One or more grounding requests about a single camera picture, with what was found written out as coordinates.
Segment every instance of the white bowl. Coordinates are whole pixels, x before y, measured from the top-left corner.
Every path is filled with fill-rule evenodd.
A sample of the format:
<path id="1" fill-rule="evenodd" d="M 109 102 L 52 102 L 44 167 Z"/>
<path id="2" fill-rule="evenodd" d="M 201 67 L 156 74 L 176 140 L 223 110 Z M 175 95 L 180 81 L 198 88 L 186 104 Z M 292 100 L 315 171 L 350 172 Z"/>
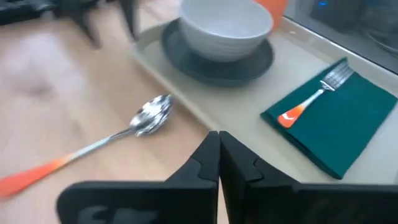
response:
<path id="1" fill-rule="evenodd" d="M 180 8 L 180 28 L 189 46 L 216 62 L 248 56 L 273 24 L 268 10 L 253 0 L 184 0 Z"/>

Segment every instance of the dark gray plate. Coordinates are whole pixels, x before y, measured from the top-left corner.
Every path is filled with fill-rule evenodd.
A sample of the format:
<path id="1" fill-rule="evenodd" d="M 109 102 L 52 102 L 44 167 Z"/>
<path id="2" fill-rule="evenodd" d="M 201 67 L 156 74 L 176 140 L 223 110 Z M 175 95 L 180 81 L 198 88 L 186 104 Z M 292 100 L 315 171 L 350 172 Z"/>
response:
<path id="1" fill-rule="evenodd" d="M 192 51 L 179 29 L 178 19 L 163 31 L 162 46 L 166 57 L 182 73 L 215 86 L 241 86 L 263 75 L 274 61 L 268 40 L 248 57 L 235 62 L 213 62 Z"/>

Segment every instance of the metal spoon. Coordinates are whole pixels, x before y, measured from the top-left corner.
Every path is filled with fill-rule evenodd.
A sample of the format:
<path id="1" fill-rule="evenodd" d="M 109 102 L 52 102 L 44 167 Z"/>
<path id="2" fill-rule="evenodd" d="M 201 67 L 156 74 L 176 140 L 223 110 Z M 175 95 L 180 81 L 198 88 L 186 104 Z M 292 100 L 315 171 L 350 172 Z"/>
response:
<path id="1" fill-rule="evenodd" d="M 167 120 L 172 109 L 172 96 L 161 95 L 146 103 L 132 118 L 129 128 L 97 141 L 83 149 L 55 159 L 48 164 L 35 167 L 18 174 L 10 175 L 0 179 L 0 198 L 13 196 L 26 189 L 38 180 L 59 170 L 59 168 L 72 161 L 93 152 L 106 144 L 125 137 L 128 134 L 136 136 L 148 135 L 155 132 Z"/>

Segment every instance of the wooden table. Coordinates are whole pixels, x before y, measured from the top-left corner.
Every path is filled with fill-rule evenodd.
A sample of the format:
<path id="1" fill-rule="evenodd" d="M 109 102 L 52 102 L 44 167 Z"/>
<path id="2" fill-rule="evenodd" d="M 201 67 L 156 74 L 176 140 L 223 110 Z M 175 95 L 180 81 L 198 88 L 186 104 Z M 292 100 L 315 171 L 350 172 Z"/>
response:
<path id="1" fill-rule="evenodd" d="M 142 2 L 141 28 L 177 16 L 179 1 Z M 99 50 L 67 20 L 0 27 L 0 177 L 126 128 L 138 108 L 165 93 L 129 57 L 131 41 L 116 7 L 91 18 L 103 43 Z M 55 200 L 74 182 L 164 180 L 207 132 L 176 104 L 155 135 L 121 139 L 0 202 L 0 223 L 58 223 Z M 219 223 L 226 223 L 220 202 Z"/>

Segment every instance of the folded napkin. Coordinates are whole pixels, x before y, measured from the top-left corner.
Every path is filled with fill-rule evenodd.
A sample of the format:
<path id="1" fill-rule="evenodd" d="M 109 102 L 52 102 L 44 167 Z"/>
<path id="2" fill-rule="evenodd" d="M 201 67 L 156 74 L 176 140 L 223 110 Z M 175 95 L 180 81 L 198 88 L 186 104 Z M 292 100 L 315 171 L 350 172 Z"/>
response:
<path id="1" fill-rule="evenodd" d="M 321 87 L 319 81 L 346 60 L 336 62 L 261 114 L 321 170 L 336 179 L 343 178 L 397 98 L 354 73 L 335 92 L 325 92 L 316 99 L 290 129 L 279 125 L 277 117 L 315 93 Z"/>

